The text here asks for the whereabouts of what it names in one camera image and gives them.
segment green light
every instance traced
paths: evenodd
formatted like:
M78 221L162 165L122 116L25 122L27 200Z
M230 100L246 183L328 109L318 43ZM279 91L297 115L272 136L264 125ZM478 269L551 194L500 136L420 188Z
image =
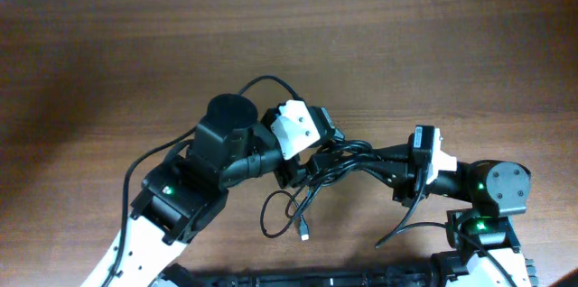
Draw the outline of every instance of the green light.
M172 195L173 192L174 192L174 190L173 190L171 187L169 187L169 186L165 186L165 187L163 188L163 193L164 193L164 194Z

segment wood grain surface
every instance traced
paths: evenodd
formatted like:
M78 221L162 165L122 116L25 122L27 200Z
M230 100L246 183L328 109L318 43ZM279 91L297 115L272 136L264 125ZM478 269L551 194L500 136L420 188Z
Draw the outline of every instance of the wood grain surface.
M382 147L433 124L461 160L525 164L525 255L543 285L578 264L578 0L0 0L0 30L2 286L83 282L119 229L126 167L262 74L327 107L348 138ZM265 82L247 96L260 112L288 98ZM161 159L137 169L131 199ZM233 189L179 263L309 270L449 250L435 228L374 250L406 209L361 173L320 193L310 241L267 239L259 212L276 188L267 175ZM467 206L430 197L413 220Z

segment cable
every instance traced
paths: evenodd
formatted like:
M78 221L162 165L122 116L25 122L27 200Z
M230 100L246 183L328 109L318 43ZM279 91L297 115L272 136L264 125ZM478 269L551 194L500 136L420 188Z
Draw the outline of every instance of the cable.
M259 218L259 223L261 225L261 232L263 233L264 236L268 237L268 238L276 238L279 237L281 235L283 235L287 229L289 229L289 227L291 227L291 225L295 222L295 220L301 216L301 214L303 213L302 211L300 211L300 206L297 201L295 200L295 196L297 196L304 188L305 186L302 186L301 188L299 188L293 195L285 190L277 190L273 193L271 193L266 199L265 202L263 203L263 207L261 208L261 216ZM267 209L267 205L269 204L269 201L271 200L272 197L278 195L278 194L284 194L285 196L289 197L289 205L291 205L292 202L294 202L295 204L297 204L297 210L293 213L292 216L289 217L289 221L287 222L287 224L285 224L285 226L283 228L281 228L281 230L275 234L269 234L267 233L267 230L265 229L265 224L264 224L264 219L265 219L265 211Z
M283 86L290 94L292 99L294 100L298 100L301 99L299 97L299 95L297 94L297 92L295 92L294 89L292 89L289 84L285 83L282 79L273 76L273 75L264 75L264 76L259 76L256 79L251 80L250 82L248 82L241 90L239 90L239 92L237 94L239 95L243 95L243 93L245 93L250 87L252 87L253 85L255 85L257 82L263 80L263 79L271 79L276 81L277 83L281 84L281 86Z
M418 223L410 224L410 225L407 225L407 226L400 228L399 230L397 230L394 233L394 236L397 234L404 233L405 231L408 231L408 230L410 230L412 228L416 228L416 227L440 227L440 228L451 230L453 233L455 233L459 237L463 238L466 242L475 246L483 255L487 256L488 259L496 266L496 269L498 269L500 271L500 273L504 276L504 278L506 278L506 280L508 281L510 286L516 287L516 283L514 282L514 279L512 278L512 276L498 262L498 260L496 260L496 258L488 252L488 250L486 250L483 246L481 246L479 243L474 241L471 237L463 234L459 230L451 227L450 225L442 224L442 223L436 223L436 222L418 222Z
M106 280L102 283L102 287L107 287L110 284L110 282L113 280L115 275L117 274L118 266L120 265L120 262L122 261L123 252L125 251L126 225L128 223L128 183L130 182L130 177L133 174L133 171L135 170L136 166L138 166L138 164L140 164L142 161L144 161L147 157L153 155L154 153L158 153L165 148L171 147L174 144L177 144L181 140L183 140L186 137L193 134L196 129L197 129L197 127L194 126L191 130L189 130L188 132L186 132L186 133L180 135L179 137L171 140L169 143L165 143L164 145L153 148L152 150L144 153L141 157L137 158L136 161L134 161L128 167L128 170L126 170L125 182L123 183L123 206L122 206L123 210L122 210L122 218L121 218L121 224L120 224L120 238L118 240L117 257L115 258L115 262L112 264L112 267L110 268L110 270L108 272L108 276L107 276Z
M417 172L417 182L421 182L421 185L420 185L419 191L417 192L417 194L414 197L414 200L412 201L411 207L406 212L406 215L404 216L404 218L399 222L399 224L397 224L396 228L394 228L391 232L389 232L387 235L381 237L378 240L378 242L376 243L376 248L380 248L391 237L395 236L397 234L397 232L407 223L409 218L412 215L414 215L415 209L417 208L417 204L421 201L422 196L424 195L425 186L427 185L425 180L423 180L423 178L422 178L422 172L421 171Z
M281 236L287 229L299 218L304 211L312 204L319 191L324 187L329 187L337 182L343 180L348 174L353 171L365 171L374 176L380 181L385 182L386 173L376 171L370 168L370 164L375 162L383 162L383 159L375 153L371 144L364 141L329 141L317 150L317 155L326 154L332 156L332 161L329 164L323 164L323 168L318 172L310 175L305 179L304 184L293 195L284 190L278 190L271 193L265 200L261 208L261 217L259 220L261 231L263 235L268 238L276 238ZM304 187L309 187L307 197L301 203L297 202L296 196L303 190ZM285 207L285 215L289 218L285 226L275 234L267 233L264 224L264 217L267 205L271 198L277 194L284 194L289 197L287 206ZM289 208L294 204L297 210L293 215L289 215Z
M190 146L192 144L192 139L185 139L176 143L171 150L164 156L163 162L168 162L175 158L185 147Z

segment white plastic part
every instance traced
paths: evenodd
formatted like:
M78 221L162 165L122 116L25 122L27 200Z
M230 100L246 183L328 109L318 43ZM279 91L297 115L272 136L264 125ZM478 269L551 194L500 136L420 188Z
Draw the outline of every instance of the white plastic part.
M179 256L187 244L175 241L163 242L164 232L148 219L128 219L123 259L118 267L120 277L115 277L109 287L146 287L172 260ZM108 276L108 268L114 263L120 239L117 238L81 287L100 287Z
M511 248L490 250L496 260L512 276L517 287L531 287L530 278L527 275L526 259L522 253L514 253ZM468 275L459 276L454 282L447 282L446 286L509 286L508 281L496 268L487 256L479 257L475 254L468 264Z
M440 129L435 128L433 131L433 150L432 162L427 171L427 184L430 184L437 179L440 171L457 171L458 159L442 152L442 136Z
M281 145L284 159L291 159L321 138L305 102L289 100L279 107L279 113L271 131Z

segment usb connector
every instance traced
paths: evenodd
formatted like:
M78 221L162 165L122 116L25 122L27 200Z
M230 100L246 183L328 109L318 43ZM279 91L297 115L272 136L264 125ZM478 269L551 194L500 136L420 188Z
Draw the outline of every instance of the usb connector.
M301 215L301 220L299 221L299 235L302 241L307 241L309 239L309 227L305 222L305 217Z

